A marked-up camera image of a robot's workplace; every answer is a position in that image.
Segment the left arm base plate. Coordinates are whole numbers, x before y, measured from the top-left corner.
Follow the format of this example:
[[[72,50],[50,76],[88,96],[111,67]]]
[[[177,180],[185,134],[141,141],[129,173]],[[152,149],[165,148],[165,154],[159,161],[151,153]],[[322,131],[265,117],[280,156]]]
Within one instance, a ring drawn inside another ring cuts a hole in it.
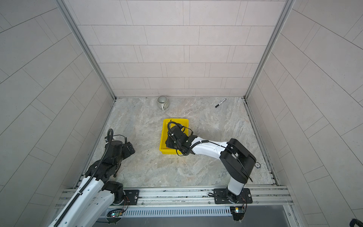
[[[139,198],[139,190],[123,190],[123,192],[118,192],[115,196],[115,201],[113,205],[115,206],[126,206],[126,205],[136,205]]]

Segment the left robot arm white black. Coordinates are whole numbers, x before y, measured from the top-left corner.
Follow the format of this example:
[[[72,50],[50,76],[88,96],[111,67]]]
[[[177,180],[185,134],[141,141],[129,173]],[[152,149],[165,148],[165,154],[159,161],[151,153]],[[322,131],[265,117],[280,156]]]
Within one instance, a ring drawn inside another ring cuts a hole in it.
[[[111,181],[121,162],[135,153],[129,142],[106,143],[103,157],[91,165],[81,185],[51,227],[91,227],[102,216],[111,223],[118,222],[130,205],[135,205],[138,191],[124,191],[123,185]]]

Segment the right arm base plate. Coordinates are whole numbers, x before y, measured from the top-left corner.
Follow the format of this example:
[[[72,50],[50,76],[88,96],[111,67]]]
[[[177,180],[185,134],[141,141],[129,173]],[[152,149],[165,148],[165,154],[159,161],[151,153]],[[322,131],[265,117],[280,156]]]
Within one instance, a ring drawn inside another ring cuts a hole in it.
[[[252,204],[251,192],[248,188],[242,189],[239,195],[235,195],[227,188],[216,188],[212,193],[208,193],[209,197],[214,198],[215,204]]]

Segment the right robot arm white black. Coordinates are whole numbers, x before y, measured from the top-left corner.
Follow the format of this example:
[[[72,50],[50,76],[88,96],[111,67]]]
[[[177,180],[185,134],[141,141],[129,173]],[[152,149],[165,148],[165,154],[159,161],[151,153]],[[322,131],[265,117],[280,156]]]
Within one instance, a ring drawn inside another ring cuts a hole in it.
[[[170,121],[167,124],[168,148],[176,150],[179,156],[205,155],[219,159],[231,176],[223,199],[231,203],[244,202],[242,192],[245,184],[251,180],[251,173],[257,162],[256,158],[237,139],[228,142],[205,140],[191,132],[187,135],[185,126]]]

